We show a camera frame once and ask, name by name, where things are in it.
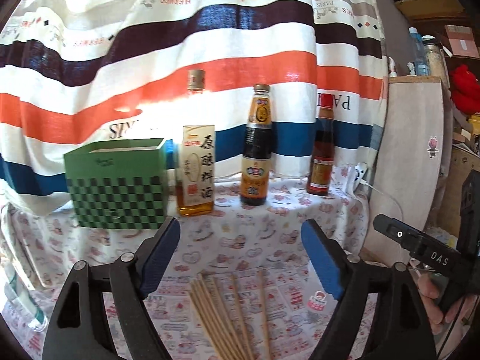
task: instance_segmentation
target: green checkered box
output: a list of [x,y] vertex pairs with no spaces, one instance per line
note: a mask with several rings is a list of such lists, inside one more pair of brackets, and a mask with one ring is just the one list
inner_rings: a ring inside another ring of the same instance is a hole
[[65,154],[78,223],[108,229],[158,229],[167,212],[165,140],[93,142]]

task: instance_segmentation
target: red plush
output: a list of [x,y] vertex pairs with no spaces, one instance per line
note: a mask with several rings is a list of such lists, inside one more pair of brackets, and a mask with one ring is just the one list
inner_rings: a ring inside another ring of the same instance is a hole
[[464,114],[480,112],[480,85],[475,75],[462,64],[450,73],[452,80],[452,100]]

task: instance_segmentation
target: water bottle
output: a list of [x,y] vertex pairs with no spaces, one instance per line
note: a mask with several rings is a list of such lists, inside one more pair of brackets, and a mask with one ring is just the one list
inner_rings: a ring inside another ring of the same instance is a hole
[[425,48],[423,47],[422,37],[415,27],[410,27],[409,32],[415,48],[415,71],[417,76],[429,76],[430,69],[425,57]]
[[9,262],[3,263],[2,267],[7,276],[7,282],[4,286],[7,300],[21,318],[27,322],[30,329],[34,332],[41,332],[49,323],[47,316],[30,296],[22,280],[18,277],[15,268]]

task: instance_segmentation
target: human hand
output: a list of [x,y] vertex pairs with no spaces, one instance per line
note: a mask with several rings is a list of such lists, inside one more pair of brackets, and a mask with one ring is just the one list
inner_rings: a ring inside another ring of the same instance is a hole
[[[443,331],[443,322],[451,323],[454,320],[458,309],[460,308],[460,304],[462,303],[462,299],[457,300],[444,316],[434,302],[434,300],[439,297],[440,291],[435,284],[432,283],[428,274],[422,274],[418,278],[417,287],[430,321],[431,331],[434,335],[440,334]],[[475,300],[476,297],[474,295],[467,295],[462,311],[458,316],[459,321],[469,315],[475,305]]]

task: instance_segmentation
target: wooden stick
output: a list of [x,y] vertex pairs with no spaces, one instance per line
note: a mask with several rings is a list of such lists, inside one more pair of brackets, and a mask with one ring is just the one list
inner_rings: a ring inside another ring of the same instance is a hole
[[212,313],[207,309],[205,300],[201,296],[200,283],[197,280],[194,280],[191,284],[191,288],[192,293],[194,293],[195,297],[198,299],[198,305],[200,307],[201,313],[203,314],[204,323],[210,329],[210,338],[212,339],[212,345],[214,345],[214,347],[217,347],[220,350],[220,353],[225,360],[230,360],[230,351],[225,347],[225,342],[222,337],[220,337],[220,333],[213,322]]
[[212,297],[210,296],[210,292],[208,291],[208,288],[205,284],[205,281],[203,280],[203,277],[201,277],[200,280],[198,281],[198,288],[200,290],[200,296],[205,301],[207,311],[211,315],[211,318],[214,322],[217,332],[219,333],[220,338],[225,342],[226,348],[231,353],[232,358],[235,360],[244,360],[242,353],[240,352],[240,349],[237,348],[237,346],[235,345],[235,342],[233,341],[233,338],[230,336],[227,330],[227,327],[224,325],[224,323],[222,322],[222,319],[220,318],[220,315],[215,307],[215,304],[213,303]]
[[242,334],[243,334],[243,342],[245,343],[245,346],[247,347],[249,360],[255,360],[254,359],[254,354],[251,352],[250,341],[248,339],[247,326],[245,325],[245,320],[243,319],[242,307],[240,306],[240,298],[239,298],[239,294],[237,292],[237,285],[235,283],[235,276],[233,274],[231,274],[230,277],[231,277],[231,280],[232,280],[232,283],[233,283],[233,296],[234,296],[234,299],[235,299],[235,311],[237,312],[238,319],[240,321],[240,327],[241,327]]
[[217,302],[220,305],[220,313],[222,314],[222,317],[226,321],[226,324],[229,328],[230,334],[232,335],[233,339],[235,340],[235,343],[237,346],[240,348],[241,354],[245,360],[248,360],[247,354],[245,352],[245,348],[243,347],[242,343],[240,342],[240,337],[237,334],[237,331],[235,330],[235,327],[233,326],[232,320],[230,318],[230,315],[225,308],[225,303],[222,300],[222,297],[220,296],[220,292],[218,290],[218,285],[217,285],[217,280],[213,277],[213,293],[214,296],[217,298]]
[[263,318],[263,337],[265,338],[265,348],[267,354],[267,360],[272,360],[272,352],[270,350],[270,333],[268,332],[267,310],[266,310],[266,297],[265,288],[263,287],[263,271],[257,272],[258,279],[260,280],[260,301],[262,302],[262,318]]
[[198,297],[194,295],[193,291],[188,291],[188,295],[190,296],[191,303],[193,304],[193,308],[195,309],[198,318],[200,319],[200,322],[202,323],[203,329],[205,330],[205,333],[208,337],[208,340],[212,343],[215,352],[217,353],[218,357],[220,357],[220,360],[228,360],[228,357],[225,355],[223,348],[220,348],[218,346],[217,340],[213,339],[213,331],[210,327],[210,324],[208,323],[208,319],[205,317],[205,314],[203,313],[203,310],[200,306],[200,301],[198,300]]

